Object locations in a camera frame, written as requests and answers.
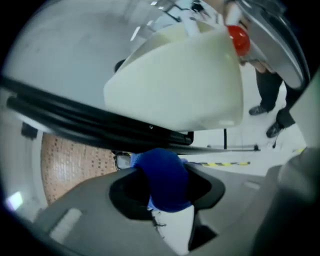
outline black cable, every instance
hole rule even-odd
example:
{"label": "black cable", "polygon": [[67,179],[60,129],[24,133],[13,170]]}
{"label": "black cable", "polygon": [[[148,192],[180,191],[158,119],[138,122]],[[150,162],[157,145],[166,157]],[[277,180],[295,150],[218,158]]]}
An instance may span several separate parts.
{"label": "black cable", "polygon": [[275,141],[274,141],[274,144],[272,145],[272,148],[273,148],[273,149],[276,148],[276,143],[277,143],[277,139],[278,139],[279,134],[280,134],[280,132],[279,132],[278,135],[276,136]]}
{"label": "black cable", "polygon": [[227,149],[227,129],[223,129],[223,137],[224,137],[224,149]]}

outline white floor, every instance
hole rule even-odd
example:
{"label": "white floor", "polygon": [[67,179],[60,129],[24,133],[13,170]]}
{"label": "white floor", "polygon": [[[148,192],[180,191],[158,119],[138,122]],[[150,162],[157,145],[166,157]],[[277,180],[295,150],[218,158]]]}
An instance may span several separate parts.
{"label": "white floor", "polygon": [[[218,169],[264,176],[270,167],[282,165],[289,158],[298,154],[299,152],[296,152],[296,150],[303,149],[306,143],[296,124],[282,131],[277,140],[275,138],[267,138],[267,129],[276,120],[278,110],[286,105],[286,87],[284,84],[280,87],[276,107],[272,112],[260,116],[250,116],[249,109],[258,105],[261,97],[256,83],[254,68],[247,64],[241,67],[241,73],[244,94],[243,120],[240,125],[227,129],[227,145],[245,146],[257,144],[261,151],[211,153],[183,157],[191,162],[250,162],[250,165],[219,166]],[[224,145],[223,130],[196,131],[192,145],[197,147],[207,147],[208,145],[221,147]]]}
{"label": "white floor", "polygon": [[175,212],[153,210],[152,216],[157,222],[160,236],[178,255],[188,254],[188,244],[194,220],[195,208],[190,207]]}

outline black shoe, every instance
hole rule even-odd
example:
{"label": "black shoe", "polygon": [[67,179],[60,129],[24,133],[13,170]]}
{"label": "black shoe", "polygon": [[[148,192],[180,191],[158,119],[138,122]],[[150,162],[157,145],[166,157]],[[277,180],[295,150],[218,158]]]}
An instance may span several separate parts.
{"label": "black shoe", "polygon": [[257,115],[261,115],[263,113],[267,113],[268,111],[263,107],[263,106],[254,106],[252,108],[250,108],[249,110],[249,114],[251,116],[257,116]]}
{"label": "black shoe", "polygon": [[283,129],[282,125],[275,121],[275,123],[266,131],[266,136],[270,139],[274,138],[278,136]]}

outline gray plastic panel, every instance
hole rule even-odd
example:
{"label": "gray plastic panel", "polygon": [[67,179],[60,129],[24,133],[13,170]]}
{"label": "gray plastic panel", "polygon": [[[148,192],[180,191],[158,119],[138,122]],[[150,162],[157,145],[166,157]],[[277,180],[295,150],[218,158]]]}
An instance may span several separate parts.
{"label": "gray plastic panel", "polygon": [[[217,205],[199,211],[201,222],[217,232],[217,237],[189,255],[250,254],[255,234],[274,196],[279,168],[269,170],[263,178],[197,164],[186,167],[220,179],[226,189]],[[87,256],[176,255],[151,221],[128,219],[110,201],[110,185],[134,171],[125,169],[84,181],[45,209],[35,221],[36,225],[48,234],[68,209],[76,208],[82,216],[63,244],[77,253]]]}

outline white wall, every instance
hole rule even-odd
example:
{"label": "white wall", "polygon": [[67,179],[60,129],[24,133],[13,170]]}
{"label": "white wall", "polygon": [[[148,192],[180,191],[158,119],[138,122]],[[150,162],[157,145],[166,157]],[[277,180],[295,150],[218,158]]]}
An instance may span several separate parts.
{"label": "white wall", "polygon": [[129,0],[49,5],[21,33],[4,74],[104,109],[103,87],[115,64],[131,53],[130,38],[137,25],[148,18],[141,15],[143,8],[131,5]]}
{"label": "white wall", "polygon": [[35,140],[21,135],[22,122],[6,107],[8,93],[0,90],[0,178],[6,198],[20,192],[23,203],[17,214],[33,221],[47,207],[40,154],[42,133]]}

